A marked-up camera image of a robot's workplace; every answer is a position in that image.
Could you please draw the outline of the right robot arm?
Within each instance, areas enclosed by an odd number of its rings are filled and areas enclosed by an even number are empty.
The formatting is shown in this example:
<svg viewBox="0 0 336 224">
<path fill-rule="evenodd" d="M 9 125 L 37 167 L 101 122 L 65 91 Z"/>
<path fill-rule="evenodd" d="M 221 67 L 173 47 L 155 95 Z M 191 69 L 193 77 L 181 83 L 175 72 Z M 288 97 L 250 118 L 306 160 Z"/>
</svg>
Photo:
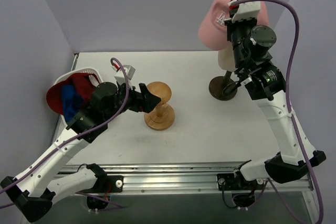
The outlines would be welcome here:
<svg viewBox="0 0 336 224">
<path fill-rule="evenodd" d="M 258 25 L 254 18 L 236 22 L 228 18 L 225 26 L 239 78 L 235 87 L 246 88 L 266 117 L 279 146 L 272 158 L 240 165 L 233 182 L 244 189 L 257 179 L 271 178 L 280 184 L 299 180 L 308 174 L 309 166 L 319 166 L 327 157 L 305 138 L 300 124 L 292 122 L 296 116 L 286 101 L 286 81 L 269 53 L 276 34 L 270 27 Z"/>
</svg>

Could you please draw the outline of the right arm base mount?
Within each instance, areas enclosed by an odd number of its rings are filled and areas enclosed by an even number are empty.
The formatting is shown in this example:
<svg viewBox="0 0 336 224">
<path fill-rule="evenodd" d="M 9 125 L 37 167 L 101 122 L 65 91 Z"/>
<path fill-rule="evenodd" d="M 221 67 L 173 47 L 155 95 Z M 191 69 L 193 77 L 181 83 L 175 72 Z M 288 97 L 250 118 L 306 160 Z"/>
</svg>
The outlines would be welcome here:
<svg viewBox="0 0 336 224">
<path fill-rule="evenodd" d="M 216 175 L 218 190 L 221 192 L 222 201 L 228 209 L 248 211 L 257 203 L 267 187 L 268 181 L 265 179 L 247 181 L 243 177 L 240 169 L 247 163 L 248 161 L 242 163 L 230 173 Z M 230 204 L 225 199 L 225 192 L 229 191 L 238 191 L 238 193 L 231 193 L 232 203 Z"/>
</svg>

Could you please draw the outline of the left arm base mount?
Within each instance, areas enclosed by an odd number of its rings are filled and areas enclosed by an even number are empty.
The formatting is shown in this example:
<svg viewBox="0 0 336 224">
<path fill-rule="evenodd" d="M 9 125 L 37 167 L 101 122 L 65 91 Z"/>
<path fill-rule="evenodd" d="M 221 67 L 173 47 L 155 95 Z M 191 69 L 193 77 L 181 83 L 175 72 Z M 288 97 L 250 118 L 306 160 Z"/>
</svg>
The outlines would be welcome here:
<svg viewBox="0 0 336 224">
<path fill-rule="evenodd" d="M 121 193 L 123 191 L 123 176 L 108 175 L 104 169 L 97 164 L 86 165 L 86 168 L 91 170 L 97 177 L 97 181 L 93 187 L 86 190 L 86 193 L 103 194 L 103 196 L 99 196 L 99 198 L 102 198 L 103 200 L 87 196 L 86 203 L 88 208 L 94 211 L 106 210 L 108 205 L 113 205 L 117 209 L 121 208 L 121 206 L 110 204 L 108 202 L 111 201 L 112 193 Z"/>
</svg>

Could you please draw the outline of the pink baseball cap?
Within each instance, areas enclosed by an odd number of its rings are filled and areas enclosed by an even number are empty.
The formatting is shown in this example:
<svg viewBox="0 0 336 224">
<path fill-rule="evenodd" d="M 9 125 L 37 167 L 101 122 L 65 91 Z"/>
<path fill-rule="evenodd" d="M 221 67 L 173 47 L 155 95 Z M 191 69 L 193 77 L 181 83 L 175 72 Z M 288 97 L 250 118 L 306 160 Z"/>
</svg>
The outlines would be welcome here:
<svg viewBox="0 0 336 224">
<path fill-rule="evenodd" d="M 198 37 L 210 50 L 220 51 L 232 47 L 227 40 L 227 27 L 224 24 L 224 20 L 229 17 L 229 1 L 214 0 L 199 27 Z"/>
</svg>

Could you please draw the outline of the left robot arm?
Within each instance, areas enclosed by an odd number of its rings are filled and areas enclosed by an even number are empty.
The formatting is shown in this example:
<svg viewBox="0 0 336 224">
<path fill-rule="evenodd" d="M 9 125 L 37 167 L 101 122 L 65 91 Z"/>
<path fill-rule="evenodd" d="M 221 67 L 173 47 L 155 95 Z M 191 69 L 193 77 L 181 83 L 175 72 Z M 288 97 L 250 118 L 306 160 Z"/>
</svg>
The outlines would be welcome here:
<svg viewBox="0 0 336 224">
<path fill-rule="evenodd" d="M 91 100 L 68 122 L 63 134 L 23 173 L 7 176 L 1 187 L 30 223 L 41 219 L 60 200 L 83 190 L 104 191 L 107 173 L 97 164 L 56 179 L 58 172 L 126 110 L 149 113 L 161 102 L 144 83 L 140 91 L 124 83 L 99 84 Z"/>
</svg>

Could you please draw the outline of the blue bucket hat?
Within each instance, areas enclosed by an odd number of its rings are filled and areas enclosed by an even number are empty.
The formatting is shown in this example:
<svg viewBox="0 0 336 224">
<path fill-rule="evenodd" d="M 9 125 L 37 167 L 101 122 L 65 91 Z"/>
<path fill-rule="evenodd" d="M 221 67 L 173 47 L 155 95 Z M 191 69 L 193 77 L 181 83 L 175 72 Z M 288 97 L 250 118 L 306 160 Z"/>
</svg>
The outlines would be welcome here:
<svg viewBox="0 0 336 224">
<path fill-rule="evenodd" d="M 76 92 L 73 85 L 67 84 L 61 87 L 62 112 L 66 123 L 78 113 L 84 103 L 84 99 Z"/>
</svg>

